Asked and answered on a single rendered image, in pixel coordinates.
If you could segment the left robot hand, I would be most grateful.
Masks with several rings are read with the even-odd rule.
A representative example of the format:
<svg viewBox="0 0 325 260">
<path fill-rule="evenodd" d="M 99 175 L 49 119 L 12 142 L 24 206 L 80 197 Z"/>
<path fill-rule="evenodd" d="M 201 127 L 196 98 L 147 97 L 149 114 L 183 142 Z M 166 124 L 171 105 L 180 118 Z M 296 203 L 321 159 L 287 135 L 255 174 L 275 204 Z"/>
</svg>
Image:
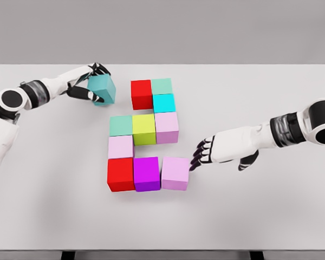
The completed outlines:
<svg viewBox="0 0 325 260">
<path fill-rule="evenodd" d="M 68 79 L 67 88 L 61 93 L 61 95 L 67 94 L 69 97 L 75 99 L 91 100 L 94 102 L 104 103 L 105 101 L 102 97 L 94 94 L 87 88 L 77 86 L 77 84 L 88 80 L 92 76 L 106 74 L 111 76 L 111 73 L 107 70 L 107 68 L 97 62 L 64 73 L 62 75 L 66 76 Z"/>
</svg>

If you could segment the teal cube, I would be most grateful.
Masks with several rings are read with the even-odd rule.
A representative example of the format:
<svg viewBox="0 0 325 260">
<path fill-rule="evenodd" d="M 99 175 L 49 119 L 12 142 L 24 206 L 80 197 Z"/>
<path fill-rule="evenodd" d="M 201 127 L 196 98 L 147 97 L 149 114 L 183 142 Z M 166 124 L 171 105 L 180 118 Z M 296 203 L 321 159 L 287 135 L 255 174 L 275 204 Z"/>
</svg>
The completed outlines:
<svg viewBox="0 0 325 260">
<path fill-rule="evenodd" d="M 87 88 L 104 99 L 104 102 L 94 101 L 94 105 L 105 106 L 115 103 L 116 87 L 109 74 L 91 76 L 88 80 Z"/>
</svg>

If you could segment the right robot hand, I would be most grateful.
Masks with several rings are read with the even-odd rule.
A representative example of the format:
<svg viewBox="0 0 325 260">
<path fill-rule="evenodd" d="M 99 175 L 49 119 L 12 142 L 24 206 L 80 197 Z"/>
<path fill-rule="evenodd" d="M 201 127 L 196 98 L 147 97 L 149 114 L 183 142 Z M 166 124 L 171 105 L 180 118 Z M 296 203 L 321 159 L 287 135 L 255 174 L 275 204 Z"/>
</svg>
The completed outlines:
<svg viewBox="0 0 325 260">
<path fill-rule="evenodd" d="M 239 160 L 238 170 L 243 171 L 252 165 L 259 155 L 258 147 L 251 136 L 252 127 L 240 127 L 218 132 L 205 138 L 193 153 L 190 171 L 210 163 L 226 163 Z"/>
</svg>

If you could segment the red cube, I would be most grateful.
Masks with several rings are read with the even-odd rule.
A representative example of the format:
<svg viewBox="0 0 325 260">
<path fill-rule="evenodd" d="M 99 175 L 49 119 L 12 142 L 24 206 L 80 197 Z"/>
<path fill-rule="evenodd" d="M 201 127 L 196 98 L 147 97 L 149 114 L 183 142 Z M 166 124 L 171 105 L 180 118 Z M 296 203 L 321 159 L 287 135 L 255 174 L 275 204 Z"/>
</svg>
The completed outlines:
<svg viewBox="0 0 325 260">
<path fill-rule="evenodd" d="M 112 192 L 135 190 L 133 158 L 108 159 L 107 184 Z"/>
<path fill-rule="evenodd" d="M 153 108 L 151 80 L 131 81 L 131 100 L 134 110 Z"/>
</svg>

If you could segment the mint green cube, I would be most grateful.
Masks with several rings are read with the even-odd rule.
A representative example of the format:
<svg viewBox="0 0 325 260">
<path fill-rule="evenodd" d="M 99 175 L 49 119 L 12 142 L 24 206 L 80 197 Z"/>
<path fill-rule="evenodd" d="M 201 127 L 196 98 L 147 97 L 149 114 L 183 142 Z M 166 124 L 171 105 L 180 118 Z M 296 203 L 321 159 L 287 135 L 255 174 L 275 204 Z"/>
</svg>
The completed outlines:
<svg viewBox="0 0 325 260">
<path fill-rule="evenodd" d="M 151 79 L 151 87 L 153 95 L 172 94 L 171 78 Z"/>
<path fill-rule="evenodd" d="M 132 116 L 111 116 L 109 120 L 109 135 L 111 137 L 133 134 Z"/>
</svg>

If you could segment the cyan cube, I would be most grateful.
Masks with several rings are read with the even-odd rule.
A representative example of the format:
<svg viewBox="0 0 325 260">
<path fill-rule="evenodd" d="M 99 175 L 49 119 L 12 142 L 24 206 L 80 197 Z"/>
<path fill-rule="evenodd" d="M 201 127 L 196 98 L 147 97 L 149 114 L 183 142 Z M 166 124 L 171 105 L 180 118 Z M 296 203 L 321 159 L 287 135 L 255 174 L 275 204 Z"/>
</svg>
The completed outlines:
<svg viewBox="0 0 325 260">
<path fill-rule="evenodd" d="M 175 112 L 176 105 L 173 94 L 153 95 L 154 113 Z"/>
</svg>

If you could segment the purple cube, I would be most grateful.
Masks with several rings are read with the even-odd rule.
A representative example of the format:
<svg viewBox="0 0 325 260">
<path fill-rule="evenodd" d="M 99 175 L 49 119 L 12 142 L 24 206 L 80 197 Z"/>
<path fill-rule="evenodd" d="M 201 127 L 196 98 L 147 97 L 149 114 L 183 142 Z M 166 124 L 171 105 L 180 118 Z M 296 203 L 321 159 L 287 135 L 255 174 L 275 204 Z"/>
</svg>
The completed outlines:
<svg viewBox="0 0 325 260">
<path fill-rule="evenodd" d="M 134 186 L 137 192 L 161 189 L 158 157 L 134 158 Z"/>
</svg>

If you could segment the yellow-green cube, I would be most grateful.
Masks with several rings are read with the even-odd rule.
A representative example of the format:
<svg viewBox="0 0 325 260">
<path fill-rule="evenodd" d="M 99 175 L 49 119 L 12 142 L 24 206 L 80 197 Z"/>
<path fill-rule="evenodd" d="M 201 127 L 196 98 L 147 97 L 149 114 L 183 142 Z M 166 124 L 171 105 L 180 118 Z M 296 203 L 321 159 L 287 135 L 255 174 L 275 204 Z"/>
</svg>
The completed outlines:
<svg viewBox="0 0 325 260">
<path fill-rule="evenodd" d="M 155 145 L 157 143 L 154 114 L 133 115 L 132 124 L 135 146 Z"/>
</svg>

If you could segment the light pink cube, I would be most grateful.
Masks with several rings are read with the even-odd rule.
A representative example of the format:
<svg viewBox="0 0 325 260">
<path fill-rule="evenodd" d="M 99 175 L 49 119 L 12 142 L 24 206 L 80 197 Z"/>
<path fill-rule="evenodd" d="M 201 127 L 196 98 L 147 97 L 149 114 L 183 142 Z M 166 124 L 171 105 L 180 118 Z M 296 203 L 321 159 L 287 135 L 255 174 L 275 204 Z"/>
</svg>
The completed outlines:
<svg viewBox="0 0 325 260">
<path fill-rule="evenodd" d="M 177 143 L 179 138 L 179 124 L 177 113 L 155 113 L 154 116 L 157 144 Z"/>
<path fill-rule="evenodd" d="M 189 160 L 181 157 L 163 157 L 161 187 L 186 191 L 189 183 Z"/>
<path fill-rule="evenodd" d="M 134 144 L 131 135 L 110 136 L 108 140 L 108 158 L 132 158 L 134 157 Z"/>
</svg>

